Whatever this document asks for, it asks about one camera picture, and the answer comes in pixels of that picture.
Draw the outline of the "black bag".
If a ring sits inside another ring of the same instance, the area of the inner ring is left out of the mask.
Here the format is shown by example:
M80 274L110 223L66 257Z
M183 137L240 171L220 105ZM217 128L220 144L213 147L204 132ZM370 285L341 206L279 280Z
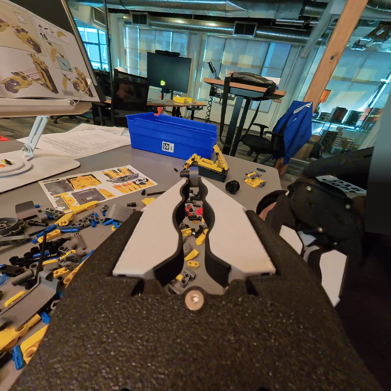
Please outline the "black bag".
M271 79L249 72L234 71L228 74L226 79L231 82L237 82L239 84L266 88L267 95L273 94L277 89L276 83Z

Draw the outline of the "dark grey round building piece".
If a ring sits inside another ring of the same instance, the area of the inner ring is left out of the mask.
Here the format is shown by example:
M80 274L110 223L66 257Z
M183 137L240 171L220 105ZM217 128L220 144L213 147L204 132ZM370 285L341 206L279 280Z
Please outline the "dark grey round building piece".
M191 188L199 187L199 169L198 166L191 166L189 169L180 171L180 177L188 180L188 185Z

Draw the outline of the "blue plastic bin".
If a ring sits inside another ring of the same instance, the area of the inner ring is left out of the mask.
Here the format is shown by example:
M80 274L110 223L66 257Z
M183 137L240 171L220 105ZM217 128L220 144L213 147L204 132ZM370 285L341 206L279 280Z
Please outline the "blue plastic bin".
M127 115L131 146L188 160L193 154L211 158L217 126L153 112Z

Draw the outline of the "shelf with stored goods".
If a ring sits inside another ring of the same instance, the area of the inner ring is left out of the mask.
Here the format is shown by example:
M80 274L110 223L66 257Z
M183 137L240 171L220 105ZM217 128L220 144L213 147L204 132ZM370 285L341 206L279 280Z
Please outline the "shelf with stored goods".
M383 109L376 107L364 111L335 107L331 112L320 112L317 108L312 117L316 141L310 157L327 158L360 149L382 113Z

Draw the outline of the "blue jacket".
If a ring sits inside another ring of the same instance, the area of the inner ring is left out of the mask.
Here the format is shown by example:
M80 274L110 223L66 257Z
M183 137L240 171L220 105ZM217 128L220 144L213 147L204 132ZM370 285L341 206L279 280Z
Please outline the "blue jacket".
M277 159L283 158L283 166L309 141L312 135L312 109L312 102L295 100L274 126L273 132L283 135L284 152L275 155Z

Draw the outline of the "white printed paper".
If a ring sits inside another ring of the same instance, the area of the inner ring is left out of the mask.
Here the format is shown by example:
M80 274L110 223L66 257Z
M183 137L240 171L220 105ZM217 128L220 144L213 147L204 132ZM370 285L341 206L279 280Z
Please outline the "white printed paper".
M130 135L128 128L117 127L117 126L101 126L101 125L93 125L93 124L86 124L86 123L80 123L73 129L70 129L67 133L74 133L78 131L96 131L96 130L104 131L117 136Z
M115 135L102 130L43 134L36 145L34 154L79 159L130 144L129 135Z

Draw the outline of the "building instruction booklet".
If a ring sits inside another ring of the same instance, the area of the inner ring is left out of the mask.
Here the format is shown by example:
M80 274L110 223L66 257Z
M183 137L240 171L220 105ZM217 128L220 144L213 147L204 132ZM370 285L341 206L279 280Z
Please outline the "building instruction booklet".
M101 101L66 1L1 0L0 24L1 98Z

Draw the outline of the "person's right hand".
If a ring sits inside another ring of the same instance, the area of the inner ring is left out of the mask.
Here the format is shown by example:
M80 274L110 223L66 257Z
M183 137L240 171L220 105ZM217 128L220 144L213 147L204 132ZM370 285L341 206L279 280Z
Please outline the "person's right hand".
M259 213L259 217L262 219L262 220L266 220L266 217L267 217L267 214L275 207L276 205L276 202L274 203L271 203L270 205L268 205L266 208L264 208L260 213Z

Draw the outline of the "yellow grey sticker sheet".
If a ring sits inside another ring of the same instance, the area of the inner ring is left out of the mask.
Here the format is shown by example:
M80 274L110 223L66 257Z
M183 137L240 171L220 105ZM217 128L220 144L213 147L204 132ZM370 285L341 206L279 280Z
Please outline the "yellow grey sticker sheet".
M130 165L69 174L39 181L55 209L66 212L91 202L102 203L157 185Z

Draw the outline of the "yellow black brick model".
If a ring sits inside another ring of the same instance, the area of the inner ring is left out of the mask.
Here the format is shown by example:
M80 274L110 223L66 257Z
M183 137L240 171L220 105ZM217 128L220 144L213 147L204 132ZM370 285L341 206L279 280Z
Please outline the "yellow black brick model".
M209 159L193 154L185 161L183 169L189 170L190 167L198 167L199 175L222 183L226 181L229 171L228 164L217 144L214 145L212 157Z

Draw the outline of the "wooden beam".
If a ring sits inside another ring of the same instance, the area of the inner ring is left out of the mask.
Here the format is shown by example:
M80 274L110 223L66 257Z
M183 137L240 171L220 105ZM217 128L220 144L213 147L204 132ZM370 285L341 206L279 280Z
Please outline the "wooden beam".
M334 73L367 2L366 0L348 0L345 2L345 6L303 100L304 102L312 102L312 111L319 105L321 96Z

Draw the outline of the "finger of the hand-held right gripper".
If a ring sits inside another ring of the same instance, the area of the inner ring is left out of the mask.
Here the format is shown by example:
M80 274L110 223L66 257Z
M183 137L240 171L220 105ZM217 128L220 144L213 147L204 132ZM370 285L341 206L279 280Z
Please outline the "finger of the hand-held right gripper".
M315 237L295 231L294 229L282 225L280 236L304 259L308 260L310 252L315 250Z
M321 282L332 305L336 306L340 301L347 256L335 249L326 251L318 246L309 246L306 247L306 262Z

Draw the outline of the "black computer monitor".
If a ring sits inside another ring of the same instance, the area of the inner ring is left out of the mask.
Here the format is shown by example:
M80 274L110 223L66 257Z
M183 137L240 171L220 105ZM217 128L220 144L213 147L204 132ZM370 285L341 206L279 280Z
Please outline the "black computer monitor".
M152 87L188 92L192 59L147 52L147 78Z

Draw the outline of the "black office chair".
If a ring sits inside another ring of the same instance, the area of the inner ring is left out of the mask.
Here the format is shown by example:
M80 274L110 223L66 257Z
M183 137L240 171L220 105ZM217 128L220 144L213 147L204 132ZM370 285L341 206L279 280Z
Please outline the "black office chair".
M111 96L111 120L114 126L127 127L127 115L148 112L149 78L115 69Z
M274 133L273 131L264 131L266 126L261 126L261 133L259 136L247 134L243 137L242 143L250 148L247 153L250 156L253 153L256 153L254 162L257 163L258 156L260 154L268 154L269 158L265 158L261 164L264 164L270 159L276 159L274 168L277 169L280 176L283 176L286 172L287 165L283 166L283 158L277 159L275 155L278 152L284 152L284 141L283 135Z

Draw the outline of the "small yellow brick assembly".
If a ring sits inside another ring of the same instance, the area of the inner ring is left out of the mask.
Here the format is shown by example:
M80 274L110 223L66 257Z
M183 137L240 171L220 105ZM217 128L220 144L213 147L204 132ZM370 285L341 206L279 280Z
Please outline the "small yellow brick assembly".
M244 179L244 182L252 188L262 188L266 185L266 181L256 172L248 172L245 175L246 178Z

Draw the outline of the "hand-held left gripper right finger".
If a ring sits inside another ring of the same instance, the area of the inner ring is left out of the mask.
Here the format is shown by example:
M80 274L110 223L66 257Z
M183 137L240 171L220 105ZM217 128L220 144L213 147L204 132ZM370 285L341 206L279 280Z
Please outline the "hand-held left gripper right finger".
M205 269L220 286L234 280L276 274L249 218L249 210L204 178L199 178L203 218L208 227L205 239Z

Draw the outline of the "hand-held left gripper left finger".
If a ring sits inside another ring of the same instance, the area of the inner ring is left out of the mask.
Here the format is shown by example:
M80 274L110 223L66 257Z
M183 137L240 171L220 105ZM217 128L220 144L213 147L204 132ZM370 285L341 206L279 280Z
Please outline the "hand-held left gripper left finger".
M184 213L187 178L141 210L114 269L113 276L158 280L170 283L183 267L183 240L179 224Z

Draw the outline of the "black-legged standing desk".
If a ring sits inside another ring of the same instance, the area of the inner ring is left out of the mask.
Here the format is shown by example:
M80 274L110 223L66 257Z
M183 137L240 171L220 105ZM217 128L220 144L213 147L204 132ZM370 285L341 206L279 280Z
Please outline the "black-legged standing desk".
M219 138L223 145L222 153L230 156L235 156L236 154L237 146L242 138L242 131L251 102L273 100L280 103L281 99L286 95L286 91L284 90L277 89L273 94L268 94L267 89L264 87L241 84L231 80L223 81L203 78L203 82L217 86L223 90ZM222 132L224 130L227 98L229 94L233 94L235 96L235 104L228 126L227 135L225 140L223 140Z

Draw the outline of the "white book stand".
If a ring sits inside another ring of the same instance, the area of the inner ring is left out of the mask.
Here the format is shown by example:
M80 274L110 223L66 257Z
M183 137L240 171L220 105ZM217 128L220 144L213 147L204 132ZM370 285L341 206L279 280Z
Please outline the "white book stand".
M35 155L34 150L50 116L83 114L92 102L48 98L1 98L0 101L1 118L36 117L21 150L1 153L1 193L80 166L78 161L66 157Z

